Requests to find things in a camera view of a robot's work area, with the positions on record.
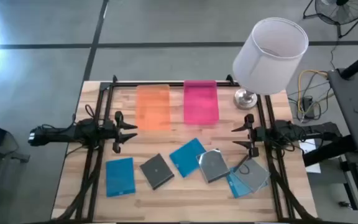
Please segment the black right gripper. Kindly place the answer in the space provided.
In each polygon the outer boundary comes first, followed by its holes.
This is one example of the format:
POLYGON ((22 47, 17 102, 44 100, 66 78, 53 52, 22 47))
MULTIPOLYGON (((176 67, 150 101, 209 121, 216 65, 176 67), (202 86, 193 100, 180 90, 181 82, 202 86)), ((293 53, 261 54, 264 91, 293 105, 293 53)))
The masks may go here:
POLYGON ((255 143, 261 142, 265 139, 265 129, 263 127, 253 128, 253 123, 254 123, 254 115, 247 114, 244 117, 244 124, 239 128, 233 129, 232 132, 248 130, 249 141, 233 141, 233 143, 247 148, 249 157, 258 157, 259 148, 255 145, 255 143))

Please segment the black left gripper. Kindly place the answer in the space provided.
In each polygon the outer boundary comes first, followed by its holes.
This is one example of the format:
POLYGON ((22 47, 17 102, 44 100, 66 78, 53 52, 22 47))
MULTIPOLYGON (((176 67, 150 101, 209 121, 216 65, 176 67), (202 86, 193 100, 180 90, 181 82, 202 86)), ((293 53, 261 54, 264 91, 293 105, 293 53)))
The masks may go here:
POLYGON ((121 111, 115 112, 114 120, 115 123, 112 120, 107 120, 104 122, 103 136, 105 139, 114 139, 112 149, 115 153, 120 153, 120 144, 124 144, 130 138, 137 136, 137 133, 122 134, 121 129, 137 129, 137 126, 126 123, 121 111))

